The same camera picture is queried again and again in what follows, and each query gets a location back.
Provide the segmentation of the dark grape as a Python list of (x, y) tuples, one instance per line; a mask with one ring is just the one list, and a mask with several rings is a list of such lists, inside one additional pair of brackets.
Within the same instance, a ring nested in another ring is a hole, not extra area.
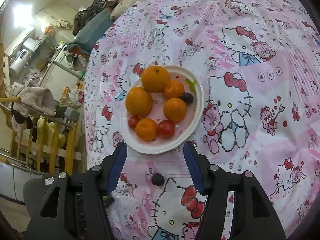
[(160, 173), (153, 174), (151, 178), (151, 182), (155, 186), (163, 186), (164, 185), (164, 177)]
[(192, 104), (193, 103), (193, 100), (194, 100), (194, 97), (191, 93), (183, 93), (179, 96), (179, 98), (185, 102), (186, 104)]

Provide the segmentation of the large red tomato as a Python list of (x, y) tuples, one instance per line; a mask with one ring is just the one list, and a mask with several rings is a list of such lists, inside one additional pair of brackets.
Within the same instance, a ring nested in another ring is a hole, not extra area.
[(169, 139), (175, 134), (175, 124), (170, 120), (163, 120), (158, 124), (158, 135)]

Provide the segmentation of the small red tomato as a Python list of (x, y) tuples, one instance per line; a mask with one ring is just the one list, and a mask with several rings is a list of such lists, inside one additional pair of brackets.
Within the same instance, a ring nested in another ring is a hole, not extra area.
[(140, 117), (138, 116), (132, 116), (127, 121), (128, 126), (130, 128), (135, 128), (139, 122), (140, 122)]

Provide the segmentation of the hidden tangerine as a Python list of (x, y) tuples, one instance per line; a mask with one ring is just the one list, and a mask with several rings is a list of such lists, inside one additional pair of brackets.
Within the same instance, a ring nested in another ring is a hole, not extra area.
[(179, 98), (171, 98), (164, 104), (163, 113), (168, 120), (177, 124), (185, 118), (186, 103)]

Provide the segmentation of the large orange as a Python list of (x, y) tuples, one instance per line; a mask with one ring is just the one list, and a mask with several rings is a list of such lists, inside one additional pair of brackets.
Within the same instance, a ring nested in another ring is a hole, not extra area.
[(161, 66), (149, 66), (141, 75), (141, 83), (149, 93), (161, 93), (171, 80), (169, 72)]

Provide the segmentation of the small tangerine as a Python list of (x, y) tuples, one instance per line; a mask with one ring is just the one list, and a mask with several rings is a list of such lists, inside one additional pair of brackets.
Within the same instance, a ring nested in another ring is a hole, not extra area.
[(138, 122), (135, 127), (136, 135), (144, 141), (152, 141), (157, 138), (157, 123), (150, 119), (144, 118)]

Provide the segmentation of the yellow wooden rack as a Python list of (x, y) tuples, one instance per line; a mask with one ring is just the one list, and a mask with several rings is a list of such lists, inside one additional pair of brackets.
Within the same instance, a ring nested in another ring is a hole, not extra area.
[(83, 153), (78, 149), (79, 111), (72, 107), (55, 106), (56, 115), (52, 117), (26, 106), (33, 127), (17, 133), (11, 124), (12, 102), (20, 102), (20, 98), (1, 98), (1, 110), (12, 129), (9, 155), (29, 170), (52, 175), (59, 171), (75, 173), (81, 167), (83, 158)]

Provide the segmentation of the beige plush jacket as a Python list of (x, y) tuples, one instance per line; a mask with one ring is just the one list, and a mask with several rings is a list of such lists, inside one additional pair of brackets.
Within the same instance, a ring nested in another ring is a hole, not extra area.
[(56, 115), (54, 97), (48, 88), (27, 87), (17, 94), (17, 98), (20, 98), (20, 102), (12, 102), (11, 104), (11, 124), (17, 133), (33, 127), (28, 107), (48, 116), (54, 117)]

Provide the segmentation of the white washing machine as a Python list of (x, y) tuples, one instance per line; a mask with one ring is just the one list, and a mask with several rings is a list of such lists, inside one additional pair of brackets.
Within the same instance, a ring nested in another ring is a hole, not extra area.
[(53, 64), (57, 65), (66, 72), (75, 75), (76, 72), (72, 70), (73, 54), (68, 52), (67, 45), (64, 45), (53, 60)]

